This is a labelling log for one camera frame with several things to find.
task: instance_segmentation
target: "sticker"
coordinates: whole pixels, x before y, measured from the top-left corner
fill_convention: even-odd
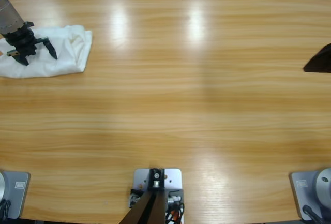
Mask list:
[[[25,182],[16,182],[15,183],[15,189],[24,189],[25,188]]]
[[[307,188],[308,184],[306,180],[297,180],[296,184],[299,188]]]

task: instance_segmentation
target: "table surface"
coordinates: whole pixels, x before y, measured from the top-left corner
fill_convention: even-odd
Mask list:
[[[118,223],[136,168],[180,168],[187,223],[299,219],[289,173],[330,167],[331,0],[11,0],[84,25],[84,73],[0,79],[0,165],[22,217]]]

